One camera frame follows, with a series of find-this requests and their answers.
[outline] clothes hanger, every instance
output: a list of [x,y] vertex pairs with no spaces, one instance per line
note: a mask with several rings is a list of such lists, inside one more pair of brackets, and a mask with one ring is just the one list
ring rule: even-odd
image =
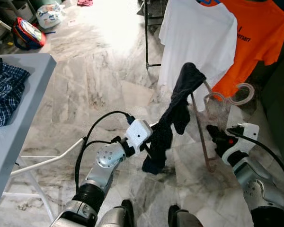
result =
[[203,3],[205,3],[205,4],[207,4],[207,5],[209,5],[211,2],[212,2],[212,0],[208,0],[208,1],[206,1],[206,0],[199,0],[200,2],[203,2]]
[[246,1],[258,1],[258,2],[264,2],[264,1],[267,1],[267,0],[246,0]]

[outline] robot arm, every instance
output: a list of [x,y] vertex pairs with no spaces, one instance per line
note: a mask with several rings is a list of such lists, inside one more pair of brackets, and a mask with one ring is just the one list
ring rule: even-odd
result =
[[51,227],[95,226],[97,214],[113,181],[114,170],[126,157],[139,153],[140,146],[151,134],[147,122],[137,119],[121,141],[103,146],[78,193],[66,204]]
[[[274,184],[272,175],[259,162],[249,157],[254,144],[228,136],[216,126],[208,125],[207,130],[217,144],[217,154],[225,164],[232,166],[242,187],[254,227],[284,227],[284,197]],[[259,127],[244,123],[233,130],[256,140]]]

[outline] clothes pile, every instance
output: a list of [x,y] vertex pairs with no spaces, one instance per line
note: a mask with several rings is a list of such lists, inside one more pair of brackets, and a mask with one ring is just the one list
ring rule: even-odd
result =
[[29,76],[26,70],[8,65],[0,58],[0,127],[8,124],[18,107]]

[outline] marble floor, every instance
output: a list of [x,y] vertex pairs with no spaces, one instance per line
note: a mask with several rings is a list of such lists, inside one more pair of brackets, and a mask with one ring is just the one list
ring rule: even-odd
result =
[[[91,124],[102,114],[124,110],[148,123],[156,122],[169,104],[168,93],[157,90],[159,67],[145,67],[143,17],[136,15],[139,5],[134,0],[94,0],[92,7],[78,7],[76,0],[66,0],[64,21],[47,36],[39,52],[48,52],[57,66],[48,83],[35,115],[22,155],[59,155],[86,135]],[[68,27],[76,19],[79,24]],[[150,61],[160,63],[163,46],[158,40],[159,28],[149,33]],[[23,53],[4,49],[2,53]],[[246,121],[260,125],[259,140],[278,153],[261,104],[243,111],[229,106],[229,114],[218,124],[230,126]],[[202,125],[209,122],[201,113]],[[112,116],[99,124],[92,139],[111,140],[123,135],[127,124],[123,116]],[[213,143],[205,140],[213,155]],[[101,145],[86,150],[80,180],[90,170],[95,152]],[[75,193],[74,164],[79,149],[64,160],[32,171],[49,198],[57,215]],[[253,156],[277,177],[284,192],[284,176],[266,153],[254,148]],[[184,135],[174,133],[172,148],[162,174],[151,175],[141,170],[145,152],[125,160],[116,170],[114,182],[99,212],[99,218],[110,208],[130,198],[134,206],[136,226],[166,227],[169,206],[179,204],[194,213],[205,227],[253,226],[240,186],[229,166],[220,159],[214,173],[205,167],[195,116]],[[41,161],[36,158],[33,164]],[[9,181],[6,191],[35,190],[23,176]],[[40,199],[2,197],[0,227],[49,226],[50,220]]]

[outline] black cable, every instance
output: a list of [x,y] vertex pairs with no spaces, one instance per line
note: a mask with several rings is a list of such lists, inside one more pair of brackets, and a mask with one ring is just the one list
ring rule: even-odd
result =
[[106,144],[111,144],[111,142],[108,142],[108,141],[93,140],[93,141],[89,142],[88,144],[86,144],[85,149],[86,149],[89,145],[92,145],[93,143],[106,143]]
[[[83,138],[84,141],[83,141],[83,144],[82,144],[82,147],[81,147],[81,151],[80,151],[80,153],[79,153],[79,155],[78,155],[78,157],[77,157],[77,161],[76,161],[76,165],[75,165],[75,185],[76,185],[76,193],[77,193],[78,190],[79,190],[79,173],[80,173],[80,165],[81,165],[81,160],[82,160],[82,157],[83,157],[83,153],[84,153],[85,149],[86,149],[89,145],[95,143],[94,141],[92,141],[92,142],[90,142],[90,143],[87,143],[88,140],[89,140],[89,137],[90,137],[92,131],[94,130],[95,126],[96,126],[101,120],[103,120],[104,118],[108,117],[109,115],[116,114],[116,113],[117,113],[117,114],[124,114],[124,115],[126,116],[126,118],[127,118],[127,121],[129,121],[130,118],[132,117],[130,114],[125,113],[125,112],[123,112],[123,111],[112,111],[112,112],[109,112],[109,113],[103,115],[102,117],[100,117],[98,120],[96,120],[96,122],[91,126],[91,128],[90,128],[90,130],[89,130],[87,136]],[[95,141],[97,141],[97,142],[103,142],[103,143],[109,143],[109,142],[100,141],[100,140],[95,140]]]
[[279,166],[282,168],[282,170],[283,170],[283,172],[284,172],[284,164],[283,164],[283,162],[281,161],[281,159],[280,159],[271,149],[269,149],[267,146],[265,146],[263,143],[260,143],[260,142],[257,141],[257,140],[254,140],[254,139],[252,139],[252,138],[249,138],[249,137],[243,136],[243,135],[241,135],[241,134],[238,134],[238,133],[232,131],[231,129],[227,129],[227,131],[228,131],[229,133],[231,133],[231,134],[237,136],[237,137],[241,137],[241,138],[243,138],[243,139],[245,139],[245,140],[248,140],[248,141],[250,141],[250,142],[253,142],[253,143],[257,144],[258,146],[260,146],[261,148],[263,148],[264,150],[266,150],[266,151],[276,160],[276,162],[279,164]]

